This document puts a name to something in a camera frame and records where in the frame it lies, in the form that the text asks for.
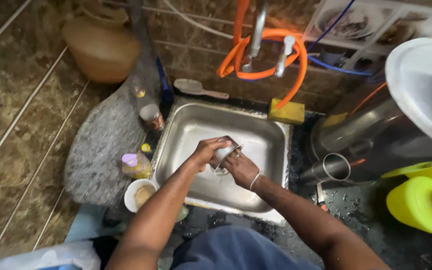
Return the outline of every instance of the sink basin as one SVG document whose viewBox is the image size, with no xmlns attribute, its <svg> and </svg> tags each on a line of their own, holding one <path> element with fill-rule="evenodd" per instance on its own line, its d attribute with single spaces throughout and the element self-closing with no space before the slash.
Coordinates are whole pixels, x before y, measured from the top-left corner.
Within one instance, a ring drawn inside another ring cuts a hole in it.
<svg viewBox="0 0 432 270">
<path fill-rule="evenodd" d="M 153 175 L 163 184 L 194 152 L 200 140 L 233 138 L 273 182 L 287 186 L 290 126 L 267 120 L 267 114 L 180 98 L 166 121 L 153 158 Z M 216 175 L 211 166 L 197 174 L 186 203 L 243 214 L 268 222 L 284 218 L 255 193 L 239 187 L 231 174 Z"/>
</svg>

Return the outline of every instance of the silver bracelet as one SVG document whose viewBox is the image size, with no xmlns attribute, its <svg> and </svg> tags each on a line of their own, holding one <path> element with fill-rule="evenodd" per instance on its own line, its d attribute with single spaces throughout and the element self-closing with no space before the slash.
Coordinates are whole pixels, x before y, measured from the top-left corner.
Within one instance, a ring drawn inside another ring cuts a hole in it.
<svg viewBox="0 0 432 270">
<path fill-rule="evenodd" d="M 258 177 L 261 175 L 261 173 L 258 171 L 258 174 L 253 178 L 251 185 L 249 186 L 249 191 L 251 191 L 251 189 L 253 188 L 253 185 L 256 182 L 256 179 L 258 179 Z"/>
</svg>

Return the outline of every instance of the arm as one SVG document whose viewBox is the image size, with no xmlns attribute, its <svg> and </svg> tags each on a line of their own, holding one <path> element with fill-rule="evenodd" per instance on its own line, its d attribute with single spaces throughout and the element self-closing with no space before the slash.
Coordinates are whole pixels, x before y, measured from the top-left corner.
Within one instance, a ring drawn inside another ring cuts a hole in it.
<svg viewBox="0 0 432 270">
<path fill-rule="evenodd" d="M 236 184 L 249 189 L 259 169 L 242 153 L 224 163 Z M 329 270 L 389 269 L 355 233 L 320 207 L 260 176 L 252 191 L 276 209 Z"/>
<path fill-rule="evenodd" d="M 158 258 L 173 230 L 176 217 L 195 175 L 206 168 L 213 151 L 231 142 L 201 141 L 195 152 L 138 210 L 106 270 L 158 269 Z"/>
</svg>

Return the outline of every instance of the blue cloth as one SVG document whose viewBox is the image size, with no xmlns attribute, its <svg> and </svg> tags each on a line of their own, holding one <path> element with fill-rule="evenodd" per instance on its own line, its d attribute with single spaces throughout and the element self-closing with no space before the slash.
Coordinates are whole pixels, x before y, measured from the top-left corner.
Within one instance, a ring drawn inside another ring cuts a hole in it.
<svg viewBox="0 0 432 270">
<path fill-rule="evenodd" d="M 171 270 L 321 270 L 294 259 L 254 230 L 223 226 L 180 245 Z"/>
</svg>

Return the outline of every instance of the terracotta pot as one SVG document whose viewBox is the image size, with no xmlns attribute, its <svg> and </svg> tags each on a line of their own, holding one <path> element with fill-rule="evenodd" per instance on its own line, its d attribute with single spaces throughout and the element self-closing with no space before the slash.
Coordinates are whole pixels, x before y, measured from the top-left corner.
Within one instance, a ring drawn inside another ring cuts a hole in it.
<svg viewBox="0 0 432 270">
<path fill-rule="evenodd" d="M 67 22 L 62 30 L 82 72 L 98 83 L 124 81 L 141 52 L 141 45 L 123 25 L 123 9 L 104 8 L 97 2 L 81 4 L 84 15 Z"/>
</svg>

